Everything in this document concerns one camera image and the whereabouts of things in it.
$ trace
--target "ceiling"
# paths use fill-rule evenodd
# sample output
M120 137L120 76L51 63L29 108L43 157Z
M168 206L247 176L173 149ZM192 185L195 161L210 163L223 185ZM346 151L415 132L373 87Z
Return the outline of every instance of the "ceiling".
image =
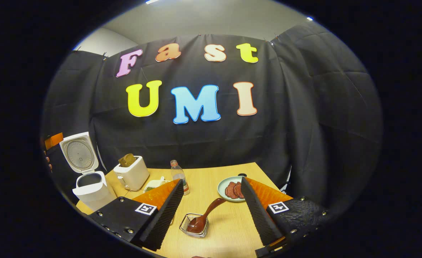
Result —
M272 0L159 0L139 5L103 28L137 44L200 33L271 40L306 17Z

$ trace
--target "bottle label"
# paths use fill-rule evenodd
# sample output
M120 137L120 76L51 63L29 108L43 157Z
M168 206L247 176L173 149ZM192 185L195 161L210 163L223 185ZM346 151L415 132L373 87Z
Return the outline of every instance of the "bottle label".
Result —
M185 180L185 178L182 179L183 183L184 183L184 192L188 190L188 185L187 185L187 181Z

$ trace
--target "plate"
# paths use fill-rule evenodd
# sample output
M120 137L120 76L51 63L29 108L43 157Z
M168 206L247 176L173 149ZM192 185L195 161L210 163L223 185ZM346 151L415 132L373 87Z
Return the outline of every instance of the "plate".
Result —
M157 188L157 187L159 187L159 186L161 186L161 185L164 185L165 183L168 183L168 182L170 182L170 181L165 180L165 177L164 177L164 176L162 176L162 177L160 178L160 180L150 180L150 181L147 183L147 185L144 187L144 192L143 192L143 193L146 193L146 192L147 192L147 188L148 188L148 187Z
M241 179L242 179L242 176L232 176L232 177L222 180L217 186L217 191L222 196L222 198L226 199L227 201L235 201L235 202L245 201L245 199L241 199L241 198L232 199L225 195L225 189L227 188L228 184L230 182L233 182L233 183L241 182Z

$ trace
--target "meat slice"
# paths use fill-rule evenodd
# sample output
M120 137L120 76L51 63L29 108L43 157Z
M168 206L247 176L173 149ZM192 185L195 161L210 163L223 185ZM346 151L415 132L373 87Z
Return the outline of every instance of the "meat slice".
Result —
M233 192L233 188L236 186L236 183L230 182L227 186L227 188L225 189L225 195L229 198L232 199L236 199L238 198L238 196L235 195L235 193Z
M236 186L233 188L233 193L241 199L244 199L244 195L241 192L241 182L238 182Z

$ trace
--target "plastic bottle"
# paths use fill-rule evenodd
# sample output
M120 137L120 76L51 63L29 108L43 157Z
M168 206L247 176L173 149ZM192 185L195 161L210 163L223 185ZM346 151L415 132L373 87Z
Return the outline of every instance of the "plastic bottle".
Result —
M187 195L190 193L190 190L188 189L188 184L185 179L185 174L182 170L182 168L178 165L176 160L171 160L171 176L173 177L173 180L176 180L178 178L183 179L184 183L184 195Z

